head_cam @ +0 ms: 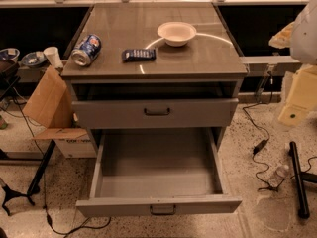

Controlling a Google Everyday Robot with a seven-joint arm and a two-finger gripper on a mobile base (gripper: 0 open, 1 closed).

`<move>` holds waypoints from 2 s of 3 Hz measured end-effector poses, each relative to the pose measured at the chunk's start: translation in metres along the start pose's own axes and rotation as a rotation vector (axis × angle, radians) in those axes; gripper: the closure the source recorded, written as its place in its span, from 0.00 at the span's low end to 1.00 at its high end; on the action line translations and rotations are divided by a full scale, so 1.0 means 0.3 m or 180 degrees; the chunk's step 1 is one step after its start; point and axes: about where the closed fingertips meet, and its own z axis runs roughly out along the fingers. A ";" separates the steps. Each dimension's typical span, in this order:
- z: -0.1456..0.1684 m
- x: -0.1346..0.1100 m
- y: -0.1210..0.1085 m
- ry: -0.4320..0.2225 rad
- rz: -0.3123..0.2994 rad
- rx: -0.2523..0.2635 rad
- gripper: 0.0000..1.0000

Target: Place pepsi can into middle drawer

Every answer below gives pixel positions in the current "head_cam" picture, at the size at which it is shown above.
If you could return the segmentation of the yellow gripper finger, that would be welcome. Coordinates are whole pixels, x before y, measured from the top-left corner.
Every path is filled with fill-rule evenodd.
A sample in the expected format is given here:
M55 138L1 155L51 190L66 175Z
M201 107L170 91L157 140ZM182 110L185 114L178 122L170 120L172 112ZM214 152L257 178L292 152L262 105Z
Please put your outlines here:
M317 107L317 66L304 64L293 76L277 120L294 127Z
M289 48L293 25L294 23L291 22L287 26L285 26L282 30L271 37L268 44L271 47L278 49Z

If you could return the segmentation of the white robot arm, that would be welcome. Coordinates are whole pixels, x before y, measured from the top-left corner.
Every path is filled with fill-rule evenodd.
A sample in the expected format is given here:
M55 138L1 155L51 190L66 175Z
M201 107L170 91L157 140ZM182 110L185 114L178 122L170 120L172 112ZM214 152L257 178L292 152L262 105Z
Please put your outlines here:
M278 115L284 126L297 126L317 106L317 0L305 8L268 42L272 47L290 48L290 55L302 63L292 76L287 97Z

